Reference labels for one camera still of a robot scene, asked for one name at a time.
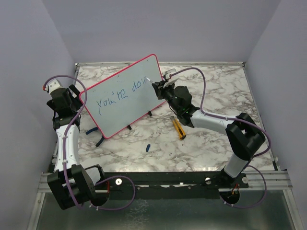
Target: blue marker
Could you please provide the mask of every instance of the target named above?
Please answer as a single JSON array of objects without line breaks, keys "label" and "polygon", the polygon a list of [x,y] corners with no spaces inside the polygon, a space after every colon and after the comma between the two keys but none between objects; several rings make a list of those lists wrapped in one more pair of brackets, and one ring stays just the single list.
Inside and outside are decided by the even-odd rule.
[{"label": "blue marker", "polygon": [[147,145],[146,152],[148,152],[149,148],[150,148],[150,144]]}]

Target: yellow box cutter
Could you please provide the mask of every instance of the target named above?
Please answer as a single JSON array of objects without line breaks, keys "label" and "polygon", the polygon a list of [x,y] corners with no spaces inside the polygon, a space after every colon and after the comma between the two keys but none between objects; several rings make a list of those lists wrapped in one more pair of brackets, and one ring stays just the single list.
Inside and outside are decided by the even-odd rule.
[{"label": "yellow box cutter", "polygon": [[183,129],[182,129],[180,123],[177,121],[177,119],[172,116],[171,120],[172,120],[172,122],[175,126],[175,129],[179,133],[180,140],[183,140],[184,138],[186,138],[186,133],[183,131]]}]

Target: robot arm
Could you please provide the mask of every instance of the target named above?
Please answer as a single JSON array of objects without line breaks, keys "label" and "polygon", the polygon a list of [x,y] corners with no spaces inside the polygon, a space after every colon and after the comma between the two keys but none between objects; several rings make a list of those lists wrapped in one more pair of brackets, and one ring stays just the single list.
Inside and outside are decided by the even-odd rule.
[{"label": "robot arm", "polygon": [[70,126],[67,137],[63,139],[64,132],[70,121],[76,116],[82,106],[78,98],[79,91],[75,86],[69,87],[77,97],[73,97],[69,89],[61,86],[58,80],[52,80],[47,85],[47,92],[52,99],[47,105],[54,111],[53,128],[58,136],[59,150],[54,173],[47,177],[47,183],[62,209],[74,206],[64,178],[63,167],[63,141],[66,141],[66,168],[69,182],[78,203],[95,201],[95,185],[104,179],[104,173],[99,165],[84,169],[79,163],[78,138],[80,132],[80,117]]},{"label": "robot arm", "polygon": [[[166,72],[163,76],[164,80],[160,82],[151,81],[158,99],[165,99],[168,102],[170,108],[183,125],[206,128],[228,136],[234,154],[223,168],[222,174],[230,180],[236,179],[264,143],[264,135],[260,130],[243,122],[220,119],[202,113],[200,108],[191,103],[192,95],[186,86],[175,87],[175,82],[178,78],[171,77],[170,73],[172,71]],[[218,116],[239,118],[255,124],[246,113],[241,113],[238,116]]]}]

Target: marble surface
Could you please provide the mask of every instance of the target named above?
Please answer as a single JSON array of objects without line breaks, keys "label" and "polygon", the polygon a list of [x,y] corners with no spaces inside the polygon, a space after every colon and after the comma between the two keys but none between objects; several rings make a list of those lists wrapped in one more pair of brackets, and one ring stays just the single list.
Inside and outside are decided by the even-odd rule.
[{"label": "marble surface", "polygon": [[[240,66],[206,66],[200,68],[206,76],[206,96],[204,109],[223,115],[238,115],[246,112],[260,125],[243,68]],[[163,73],[175,68],[177,71],[187,66],[161,65]],[[78,79],[86,87],[101,81],[124,68],[123,65],[83,66]],[[186,85],[193,96],[192,103],[199,106],[203,92],[203,79],[195,70],[179,74],[176,86]],[[164,103],[152,111],[153,116],[145,116],[114,137],[100,140],[99,131],[86,135],[95,127],[86,111],[82,111],[79,157],[83,167],[94,164],[102,166],[105,172],[182,172],[221,170],[233,154],[227,136],[202,128],[184,126],[187,134],[179,140],[170,118],[173,112]],[[146,146],[151,144],[149,152]],[[253,159],[251,165],[260,170],[273,170],[269,153]]]}]

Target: white wall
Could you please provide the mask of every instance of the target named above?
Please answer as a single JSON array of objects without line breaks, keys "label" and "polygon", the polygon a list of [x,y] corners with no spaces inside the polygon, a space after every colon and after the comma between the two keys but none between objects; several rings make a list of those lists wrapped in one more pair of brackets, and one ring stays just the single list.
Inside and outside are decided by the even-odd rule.
[{"label": "white wall", "polygon": [[247,61],[280,0],[43,0],[76,62]]},{"label": "white wall", "polygon": [[74,62],[41,0],[1,1],[0,31],[0,229],[24,230],[56,140],[42,85]]},{"label": "white wall", "polygon": [[272,150],[307,228],[307,1],[282,0],[247,62]]}]

